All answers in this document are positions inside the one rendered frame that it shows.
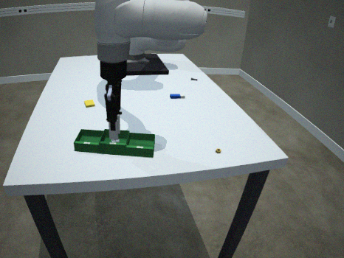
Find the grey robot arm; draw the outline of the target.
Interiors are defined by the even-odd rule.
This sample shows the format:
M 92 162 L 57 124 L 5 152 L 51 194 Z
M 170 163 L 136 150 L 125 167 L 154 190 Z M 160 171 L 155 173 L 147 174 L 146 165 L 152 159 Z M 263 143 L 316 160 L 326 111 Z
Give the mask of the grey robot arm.
M 204 8 L 189 0 L 96 0 L 97 59 L 150 63 L 146 50 L 179 51 L 203 34 L 206 20 Z

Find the green rack of bins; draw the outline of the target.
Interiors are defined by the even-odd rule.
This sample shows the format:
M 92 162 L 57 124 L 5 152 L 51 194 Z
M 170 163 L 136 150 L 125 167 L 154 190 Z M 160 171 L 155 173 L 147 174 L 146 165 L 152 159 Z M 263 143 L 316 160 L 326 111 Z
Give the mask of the green rack of bins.
M 74 148 L 77 152 L 85 153 L 154 157 L 155 134 L 129 133 L 129 130 L 120 130 L 118 139 L 120 143 L 111 142 L 111 139 L 109 139 L 109 129 L 81 129 L 74 141 Z

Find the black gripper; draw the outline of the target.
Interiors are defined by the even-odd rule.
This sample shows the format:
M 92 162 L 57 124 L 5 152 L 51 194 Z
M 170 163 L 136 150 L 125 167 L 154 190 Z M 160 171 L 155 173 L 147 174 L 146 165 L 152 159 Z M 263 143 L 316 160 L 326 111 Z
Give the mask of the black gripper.
M 104 97 L 106 101 L 106 121 L 109 122 L 109 139 L 118 140 L 118 134 L 120 134 L 120 115 L 122 115 L 122 112 L 120 112 L 120 89 L 122 79 L 125 78 L 126 75 L 127 60 L 119 63 L 106 63 L 100 61 L 100 76 L 104 80 L 107 80 L 106 94 Z

